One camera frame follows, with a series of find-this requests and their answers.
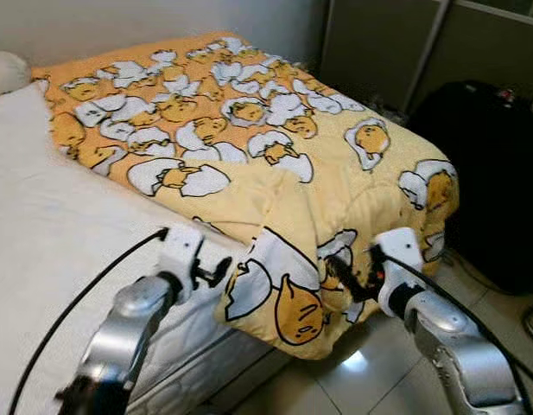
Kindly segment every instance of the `bed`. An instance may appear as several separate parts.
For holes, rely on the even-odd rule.
[[[16,122],[19,112],[22,123]],[[0,413],[6,413],[38,342],[76,293],[138,240],[184,220],[93,176],[51,145],[48,109],[36,85],[0,97]],[[159,249],[156,242],[134,253],[72,313],[36,366],[18,413],[56,413],[53,396],[72,380],[112,296],[148,273]],[[130,413],[186,413],[250,373],[237,390],[217,394],[229,409],[289,361],[266,343],[214,321],[223,289],[220,284],[197,290],[164,320]]]
[[[424,271],[436,268],[444,220],[458,206],[452,164],[234,34],[139,45],[33,75],[32,86],[0,98],[0,125],[9,121],[0,127],[9,137],[0,139],[0,356],[18,356],[0,382],[0,408],[52,316],[103,257],[173,220],[196,216],[248,249],[222,284],[163,323],[132,396],[136,413],[184,413],[276,355],[272,346],[305,359],[329,354],[377,308],[358,294],[377,233],[414,228]],[[56,340],[67,351],[48,352],[25,408],[69,381],[81,339],[107,310],[103,298],[154,259],[134,257],[79,308]],[[19,303],[20,321],[3,323],[18,320]],[[223,348],[242,351],[226,359]],[[0,373],[10,367],[0,358]]]

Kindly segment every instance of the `white bed sheet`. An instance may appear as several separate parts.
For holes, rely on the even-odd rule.
[[[53,320],[99,271],[179,215],[58,154],[36,86],[0,97],[0,413]],[[36,365],[17,413],[55,413],[91,334],[121,287],[148,273],[160,242],[115,269],[77,307]],[[171,310],[132,397],[230,330],[212,316],[224,282]]]

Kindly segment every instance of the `white mattress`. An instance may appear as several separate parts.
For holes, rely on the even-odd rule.
[[[40,339],[69,301],[121,252],[181,220],[58,154],[47,134],[47,114],[35,86],[0,97],[0,413]],[[36,365],[18,413],[56,412],[54,393],[72,379],[112,296],[148,273],[159,247],[160,242],[151,242],[126,259],[68,317]],[[210,354],[212,345],[219,348],[225,339],[232,339],[226,343],[231,356],[237,348],[233,339],[245,339],[242,344],[251,344],[245,347],[256,348],[255,354],[267,349],[243,334],[233,337],[213,320],[223,288],[224,282],[215,290],[199,289],[171,310],[132,395],[139,398],[135,409],[147,405],[146,393],[149,399],[159,396],[150,389],[169,376],[169,384],[173,374],[192,379],[185,374],[189,362],[196,364],[200,354]],[[210,365],[200,367],[207,367],[201,376],[217,375]],[[187,409],[187,402],[180,408]]]
[[[251,365],[267,367],[259,360],[266,354],[282,354],[273,350],[267,343],[241,332],[230,330],[216,342],[199,351],[194,358],[187,359],[175,372],[157,383],[142,396],[132,400],[128,407],[129,415],[172,415],[185,414],[199,403],[216,393],[222,386],[234,380]],[[282,359],[288,361],[287,355]],[[244,385],[240,389],[249,392],[252,387]]]

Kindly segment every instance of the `white wall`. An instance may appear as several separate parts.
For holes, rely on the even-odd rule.
[[[0,50],[48,65],[137,43],[235,31],[314,64],[326,0],[2,0]]]

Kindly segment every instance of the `black cable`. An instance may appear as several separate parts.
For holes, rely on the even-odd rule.
[[[519,367],[532,381],[533,381],[533,372],[525,366],[514,354],[511,353],[508,348],[506,348],[502,342],[492,333],[487,326],[477,317],[475,316],[470,310],[466,308],[462,303],[458,302],[454,297],[452,297],[448,292],[446,292],[444,289],[442,289],[438,284],[436,284],[433,280],[431,280],[426,275],[422,274],[415,268],[411,267],[410,265],[404,263],[403,261],[393,258],[390,255],[384,254],[384,258],[388,259],[391,262],[394,262],[395,264],[401,266],[406,271],[411,272],[415,276],[421,279],[425,284],[429,285],[435,291],[437,294],[439,294],[441,297],[446,298],[449,302],[454,304],[456,307],[458,307],[464,314],[466,314],[469,318],[472,319],[475,324],[477,324],[479,331],[489,340],[492,342],[504,355],[506,360],[508,361],[510,365],[510,369],[512,371],[512,375],[514,376],[514,380],[517,384],[517,389],[519,389],[519,392],[522,395],[523,398],[523,404],[526,408],[526,411],[528,413],[532,413],[533,410],[531,408],[529,395],[527,394],[525,385],[523,384],[523,380],[519,377],[519,374],[516,370],[516,367]]]
[[[95,285],[98,284],[99,281],[101,281],[111,270],[120,264],[122,261],[126,259],[126,257],[130,256],[134,251],[138,250],[148,242],[150,242],[153,239],[159,238],[160,240],[164,240],[166,238],[166,235],[168,233],[168,229],[165,227],[152,235],[148,236],[147,238],[137,242],[133,247],[131,247],[128,251],[124,252],[122,255],[120,255],[118,258],[116,258],[114,261],[112,261],[104,270],[102,270],[97,277],[95,277],[85,288],[72,300],[70,304],[63,310],[62,313],[60,313],[60,316],[55,320],[53,325],[51,326],[51,329],[48,330],[48,332],[45,334],[43,339],[41,340],[40,344],[38,345],[38,348],[35,350],[34,354],[32,354],[32,358],[30,359],[28,365],[24,369],[24,372],[22,373],[21,379],[18,382],[18,385],[16,386],[15,394],[13,395],[13,399],[11,400],[10,407],[9,407],[9,415],[14,415],[16,411],[16,407],[18,406],[18,402],[22,395],[22,389],[24,389],[24,386],[26,385],[26,382],[28,380],[28,377],[30,376],[30,372],[32,372],[32,369],[35,366],[35,363],[40,358],[41,353],[43,352],[43,349],[47,346],[49,341],[51,340],[51,337],[57,331],[59,326],[62,324],[62,322],[67,318],[67,316],[70,314],[70,312],[73,310],[74,307],[89,293]]]

